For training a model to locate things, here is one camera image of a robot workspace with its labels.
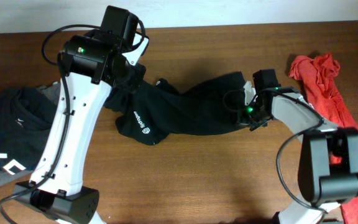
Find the white wall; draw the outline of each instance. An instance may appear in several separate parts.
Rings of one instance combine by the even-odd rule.
[[[358,20],[358,0],[0,0],[0,33],[100,26],[107,5],[146,28]]]

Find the black cloth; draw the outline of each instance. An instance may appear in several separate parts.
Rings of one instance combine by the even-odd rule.
[[[155,145],[169,133],[214,135],[236,131],[237,113],[223,105],[223,96],[245,85],[241,72],[235,72],[194,86],[183,94],[160,79],[156,86],[142,82],[136,93],[116,88],[104,106],[124,113],[116,120],[120,134]],[[236,95],[231,104],[244,104]]]
[[[26,170],[35,169],[56,109],[35,88],[7,89],[0,93],[0,169],[15,161]],[[16,174],[21,168],[12,166],[4,170]]]

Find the wooden surface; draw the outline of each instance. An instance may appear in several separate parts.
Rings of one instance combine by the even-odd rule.
[[[56,36],[47,47],[49,57],[54,59],[74,33],[80,32]],[[0,35],[0,91],[58,80],[57,68],[40,55],[46,35]],[[141,59],[145,80],[163,77],[180,91],[233,71],[250,80],[264,68],[275,68],[283,86],[297,86],[287,77],[294,55],[332,52],[341,64],[336,85],[358,122],[358,22],[149,29],[147,35],[150,45]],[[252,133],[171,134],[156,146],[145,146],[118,134],[118,116],[102,109],[84,170],[84,185],[100,191],[98,212],[108,223],[270,218],[291,202],[275,171],[277,149],[291,133],[278,121]],[[285,180],[295,192],[299,152],[300,143],[294,142],[282,159]],[[0,187],[0,198],[13,186]],[[52,223],[17,202],[5,207],[19,223]],[[341,218],[340,210],[330,216]]]

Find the black wire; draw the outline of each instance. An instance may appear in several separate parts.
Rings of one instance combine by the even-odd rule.
[[[294,139],[298,138],[299,136],[303,135],[304,133],[308,132],[308,131],[311,131],[311,130],[314,130],[314,129],[317,129],[319,128],[321,125],[324,124],[324,118],[317,112],[315,111],[311,106],[309,106],[308,104],[298,100],[298,99],[294,99],[288,95],[285,95],[283,93],[280,93],[278,91],[275,91],[275,90],[270,90],[270,89],[265,89],[265,90],[260,90],[257,94],[255,94],[255,96],[252,98],[251,102],[250,102],[250,106],[252,103],[255,103],[255,99],[258,97],[258,95],[260,95],[261,93],[265,93],[265,92],[269,92],[269,93],[273,93],[274,95],[278,95],[278,96],[282,96],[286,99],[289,99],[291,101],[294,101],[295,103],[298,103],[302,106],[304,106],[306,109],[310,110],[314,115],[316,115],[316,117],[319,119],[319,122],[318,124],[308,128],[308,129],[305,129],[303,131],[300,131],[296,134],[294,134],[293,136],[289,137],[281,146],[280,146],[280,149],[278,150],[277,152],[277,156],[276,156],[276,170],[277,170],[277,174],[278,174],[278,178],[280,179],[280,182],[281,184],[283,185],[284,187],[284,190],[287,192],[287,194],[294,200],[296,201],[298,204],[300,204],[301,206],[307,208],[307,209],[312,209],[312,210],[318,210],[320,212],[322,212],[323,214],[328,214],[328,212],[323,209],[323,208],[319,208],[319,207],[313,207],[311,205],[308,205],[307,203],[305,202],[302,202],[300,199],[298,199],[292,192],[291,190],[288,188],[288,186],[286,185],[285,181],[284,181],[284,178],[283,178],[283,175],[281,173],[281,168],[280,168],[280,159],[281,159],[281,155],[285,149],[285,147]]]
[[[137,43],[137,44],[132,46],[132,48],[131,48],[132,51],[136,50],[143,43],[143,40],[144,40],[144,38],[146,36],[146,29],[143,26],[143,22],[141,20],[139,20],[138,23],[140,25],[140,31],[142,32],[142,38],[140,39],[139,43]]]
[[[325,213],[321,214],[321,218],[320,220],[318,221],[318,223],[322,223],[324,221],[324,219],[326,218],[326,215]]]
[[[92,26],[92,25],[84,25],[84,24],[75,24],[75,25],[69,25],[69,26],[63,26],[53,32],[51,32],[50,34],[48,34],[48,36],[45,38],[44,42],[42,42],[42,47],[41,47],[41,54],[42,57],[51,65],[57,65],[56,62],[53,62],[51,60],[49,60],[49,58],[46,56],[45,54],[45,45],[48,43],[49,39],[51,39],[55,34],[59,33],[60,31],[63,31],[65,29],[69,29],[69,28],[76,28],[76,27],[85,27],[85,28],[93,28],[93,29],[99,29],[100,27],[98,26]]]
[[[63,126],[63,131],[62,131],[62,136],[60,138],[60,144],[56,153],[56,156],[53,160],[52,166],[50,168],[50,170],[48,171],[48,173],[45,175],[45,177],[38,183],[35,184],[33,187],[27,189],[27,190],[23,190],[21,192],[12,194],[10,196],[4,197],[3,199],[0,200],[0,212],[1,215],[5,218],[6,221],[8,221],[10,224],[17,224],[14,220],[12,220],[9,215],[5,212],[4,208],[2,207],[2,204],[15,199],[17,197],[21,197],[23,195],[29,194],[35,190],[37,190],[37,188],[39,188],[42,184],[44,184],[53,174],[53,172],[55,171],[55,168],[60,160],[60,156],[62,155],[63,152],[63,147],[64,147],[64,143],[66,140],[66,135],[67,135],[67,131],[68,131],[68,125],[69,125],[69,121],[70,121],[70,96],[68,94],[68,87],[67,87],[67,81],[66,81],[66,74],[64,71],[64,67],[63,67],[63,63],[60,60],[61,57],[61,53],[58,54],[58,59],[57,59],[57,64],[59,67],[59,71],[60,71],[60,76],[62,77],[62,84],[63,84],[63,89],[65,92],[65,100],[66,100],[66,116],[65,116],[65,123]]]

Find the red cloth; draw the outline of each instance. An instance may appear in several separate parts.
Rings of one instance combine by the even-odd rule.
[[[334,83],[339,68],[330,53],[315,59],[301,55],[292,62],[290,77],[303,81],[309,103],[321,115],[341,127],[358,129]],[[346,223],[358,223],[358,197],[342,205],[342,214]]]

